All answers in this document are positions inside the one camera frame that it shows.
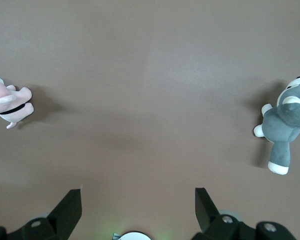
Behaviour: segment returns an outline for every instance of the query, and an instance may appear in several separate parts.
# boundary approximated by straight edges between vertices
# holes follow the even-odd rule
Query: white round object
[[[147,235],[140,233],[140,232],[129,232],[122,237],[119,238],[119,240],[151,240]]]

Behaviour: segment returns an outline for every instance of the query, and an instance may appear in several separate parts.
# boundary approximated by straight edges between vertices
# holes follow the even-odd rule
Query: plush toy foot
[[[254,129],[253,129],[253,132],[254,132],[254,135],[258,138],[262,138],[264,137],[264,132],[262,131],[262,124],[256,126]]]
[[[261,109],[262,116],[265,115],[265,113],[268,112],[270,109],[272,109],[272,106],[270,103],[264,105]]]
[[[280,166],[273,162],[268,163],[268,168],[275,174],[280,174],[280,175],[286,175],[289,170],[288,166]]]
[[[17,125],[16,122],[11,122],[8,126],[6,126],[6,129],[12,129],[15,125]]]

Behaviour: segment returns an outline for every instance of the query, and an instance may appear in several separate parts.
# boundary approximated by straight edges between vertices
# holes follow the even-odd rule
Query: pink and white plush toy
[[[13,128],[17,122],[34,112],[34,107],[28,102],[31,97],[32,93],[28,88],[16,91],[15,86],[5,86],[0,78],[0,117],[10,122],[7,129]]]

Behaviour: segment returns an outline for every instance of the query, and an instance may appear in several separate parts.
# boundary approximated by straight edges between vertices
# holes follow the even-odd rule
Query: plush toy
[[[285,175],[290,165],[290,143],[300,133],[300,76],[288,84],[275,107],[266,104],[261,112],[263,122],[253,132],[273,143],[268,168]]]
[[[0,117],[10,122],[7,129],[13,128],[17,122],[33,113],[34,107],[27,102],[31,97],[32,93],[28,88],[16,91],[15,86],[5,86],[0,78]]]

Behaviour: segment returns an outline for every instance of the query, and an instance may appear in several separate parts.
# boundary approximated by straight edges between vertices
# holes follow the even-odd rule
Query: plush toy body
[[[263,122],[254,128],[257,137],[273,142],[268,168],[285,175],[290,165],[290,143],[300,134],[300,76],[280,94],[275,107],[262,107]]]
[[[33,113],[33,105],[27,102],[31,97],[32,93],[28,88],[16,91],[15,86],[5,86],[0,78],[0,117],[10,122],[7,129],[13,128],[17,122]]]

